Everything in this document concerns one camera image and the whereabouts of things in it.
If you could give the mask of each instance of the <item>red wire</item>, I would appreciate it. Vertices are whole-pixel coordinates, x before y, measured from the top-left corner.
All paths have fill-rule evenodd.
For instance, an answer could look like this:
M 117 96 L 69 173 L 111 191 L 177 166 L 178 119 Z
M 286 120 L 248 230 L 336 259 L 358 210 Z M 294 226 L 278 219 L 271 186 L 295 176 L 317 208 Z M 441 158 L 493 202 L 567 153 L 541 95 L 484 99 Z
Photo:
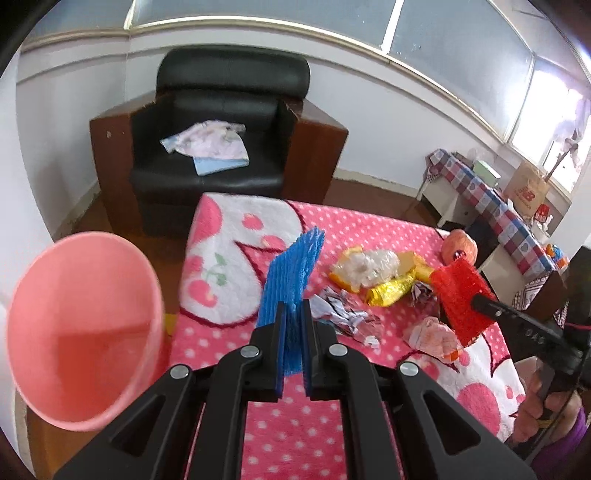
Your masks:
M 577 330 L 591 330 L 591 325 L 577 325 L 576 323 L 565 323 L 564 326 L 575 328 Z

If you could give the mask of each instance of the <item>pink bowl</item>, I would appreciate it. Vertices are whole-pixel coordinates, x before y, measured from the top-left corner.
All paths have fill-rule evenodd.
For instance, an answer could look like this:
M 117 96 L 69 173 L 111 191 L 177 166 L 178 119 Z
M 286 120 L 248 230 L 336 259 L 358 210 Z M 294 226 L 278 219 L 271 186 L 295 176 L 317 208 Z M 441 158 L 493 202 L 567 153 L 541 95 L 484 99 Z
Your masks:
M 66 430 L 105 427 L 154 379 L 163 348 L 154 269 L 127 240 L 86 232 L 31 264 L 8 312 L 8 360 L 18 391 Z

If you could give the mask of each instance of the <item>armchair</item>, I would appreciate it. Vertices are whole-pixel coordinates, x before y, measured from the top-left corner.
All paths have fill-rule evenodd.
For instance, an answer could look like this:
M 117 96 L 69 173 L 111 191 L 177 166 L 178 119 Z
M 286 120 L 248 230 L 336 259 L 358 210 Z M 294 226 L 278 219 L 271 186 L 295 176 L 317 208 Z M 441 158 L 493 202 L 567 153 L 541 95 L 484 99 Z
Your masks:
M 155 92 L 90 122 L 113 230 L 186 235 L 204 192 L 322 203 L 348 131 L 305 100 L 309 83 L 308 63 L 292 53 L 244 46 L 171 50 Z M 246 126 L 247 167 L 198 176 L 190 157 L 160 145 L 211 119 Z

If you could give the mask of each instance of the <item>screw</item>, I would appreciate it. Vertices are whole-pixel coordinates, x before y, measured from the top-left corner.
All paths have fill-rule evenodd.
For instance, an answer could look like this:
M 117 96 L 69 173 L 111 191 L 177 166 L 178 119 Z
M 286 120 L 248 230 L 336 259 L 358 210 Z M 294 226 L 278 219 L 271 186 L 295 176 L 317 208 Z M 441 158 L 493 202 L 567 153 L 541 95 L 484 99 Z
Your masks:
M 345 345 L 342 345 L 341 343 L 333 343 L 329 347 L 329 353 L 334 356 L 345 356 L 347 355 L 347 352 L 347 347 L 345 347 Z
M 175 365 L 170 369 L 170 376 L 175 380 L 185 378 L 189 374 L 189 368 L 187 365 Z
M 240 349 L 240 354 L 244 358 L 254 358 L 259 354 L 259 349 L 254 345 L 245 345 Z
M 407 377 L 414 377 L 418 373 L 418 366 L 412 362 L 403 362 L 398 367 L 400 373 Z

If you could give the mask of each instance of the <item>red brush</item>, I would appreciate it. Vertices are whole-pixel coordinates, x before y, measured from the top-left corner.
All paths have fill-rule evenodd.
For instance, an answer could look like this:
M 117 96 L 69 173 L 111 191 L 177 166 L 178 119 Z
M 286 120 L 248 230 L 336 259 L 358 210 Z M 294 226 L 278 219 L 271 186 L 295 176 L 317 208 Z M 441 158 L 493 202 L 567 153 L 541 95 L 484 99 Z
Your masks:
M 470 302 L 477 293 L 496 300 L 486 281 L 465 258 L 460 257 L 430 277 L 433 290 L 447 314 L 462 346 L 471 345 L 494 322 L 472 309 Z

